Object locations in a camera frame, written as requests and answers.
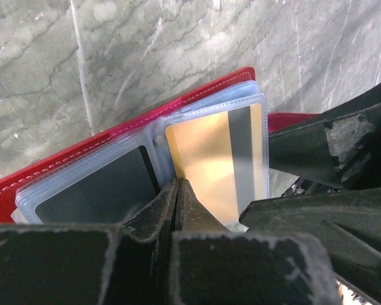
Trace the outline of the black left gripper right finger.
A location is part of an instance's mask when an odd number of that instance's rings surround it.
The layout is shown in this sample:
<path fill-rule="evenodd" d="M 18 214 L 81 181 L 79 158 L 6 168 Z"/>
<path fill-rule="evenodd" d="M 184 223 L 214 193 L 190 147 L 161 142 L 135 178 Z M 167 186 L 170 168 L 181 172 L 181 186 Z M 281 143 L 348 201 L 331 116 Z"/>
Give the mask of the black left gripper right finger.
<path fill-rule="evenodd" d="M 340 304 L 330 258 L 308 234 L 232 232 L 178 181 L 172 304 Z"/>

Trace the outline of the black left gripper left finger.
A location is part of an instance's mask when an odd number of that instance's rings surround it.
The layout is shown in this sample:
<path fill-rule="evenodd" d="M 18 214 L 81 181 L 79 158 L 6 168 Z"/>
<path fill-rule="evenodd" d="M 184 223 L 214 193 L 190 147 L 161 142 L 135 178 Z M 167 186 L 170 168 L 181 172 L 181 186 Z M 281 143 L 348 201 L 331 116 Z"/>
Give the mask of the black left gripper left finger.
<path fill-rule="evenodd" d="M 124 223 L 0 225 L 0 304 L 165 304 L 177 193 Z"/>

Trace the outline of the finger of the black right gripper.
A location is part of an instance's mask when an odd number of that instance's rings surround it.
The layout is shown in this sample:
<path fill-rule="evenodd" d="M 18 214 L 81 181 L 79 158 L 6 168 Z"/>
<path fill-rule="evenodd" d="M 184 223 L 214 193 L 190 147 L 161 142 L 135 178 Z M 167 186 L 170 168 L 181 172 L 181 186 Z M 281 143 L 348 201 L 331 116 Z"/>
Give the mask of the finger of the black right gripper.
<path fill-rule="evenodd" d="M 381 304 L 381 187 L 253 201 L 239 221 L 259 231 L 317 237 L 337 278 Z"/>
<path fill-rule="evenodd" d="M 335 188 L 381 187 L 381 83 L 312 119 L 272 132 L 269 166 Z"/>

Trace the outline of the gold striped credit card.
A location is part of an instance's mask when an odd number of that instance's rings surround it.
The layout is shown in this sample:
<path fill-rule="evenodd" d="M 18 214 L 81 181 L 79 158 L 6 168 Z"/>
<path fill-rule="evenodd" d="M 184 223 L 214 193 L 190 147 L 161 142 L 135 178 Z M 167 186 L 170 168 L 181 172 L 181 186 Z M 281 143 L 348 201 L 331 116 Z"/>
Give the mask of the gold striped credit card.
<path fill-rule="evenodd" d="M 222 224 L 237 222 L 252 201 L 267 197 L 260 104 L 171 123 L 165 135 L 177 177 Z"/>

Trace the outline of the red card holder wallet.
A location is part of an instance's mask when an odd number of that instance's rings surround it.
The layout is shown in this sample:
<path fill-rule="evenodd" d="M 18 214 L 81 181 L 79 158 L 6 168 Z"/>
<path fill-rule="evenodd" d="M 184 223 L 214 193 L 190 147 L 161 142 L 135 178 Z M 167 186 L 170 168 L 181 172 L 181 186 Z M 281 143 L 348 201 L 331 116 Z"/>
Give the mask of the red card holder wallet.
<path fill-rule="evenodd" d="M 244 67 L 1 179 L 0 224 L 122 222 L 174 178 L 235 224 L 269 195 L 270 132 L 309 118 L 268 113 Z"/>

